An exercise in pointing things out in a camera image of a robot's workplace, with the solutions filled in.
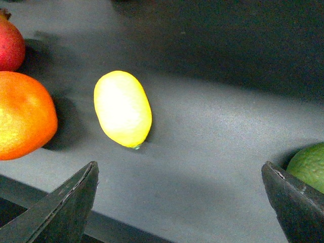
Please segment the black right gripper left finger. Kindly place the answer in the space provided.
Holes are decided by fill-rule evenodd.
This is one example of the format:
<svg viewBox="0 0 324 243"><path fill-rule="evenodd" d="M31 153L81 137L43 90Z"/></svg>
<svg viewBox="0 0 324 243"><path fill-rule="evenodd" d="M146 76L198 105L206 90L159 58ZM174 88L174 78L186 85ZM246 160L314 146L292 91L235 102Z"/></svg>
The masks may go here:
<svg viewBox="0 0 324 243"><path fill-rule="evenodd" d="M1 227L1 242L81 242L99 168L92 161L27 211Z"/></svg>

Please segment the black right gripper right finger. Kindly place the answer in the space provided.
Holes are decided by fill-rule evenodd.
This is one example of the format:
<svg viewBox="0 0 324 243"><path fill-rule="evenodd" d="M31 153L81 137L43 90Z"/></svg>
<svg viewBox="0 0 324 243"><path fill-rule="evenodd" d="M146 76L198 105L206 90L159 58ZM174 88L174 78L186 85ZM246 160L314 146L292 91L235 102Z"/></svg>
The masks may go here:
<svg viewBox="0 0 324 243"><path fill-rule="evenodd" d="M261 169L270 205L288 242L323 242L323 193L271 162Z"/></svg>

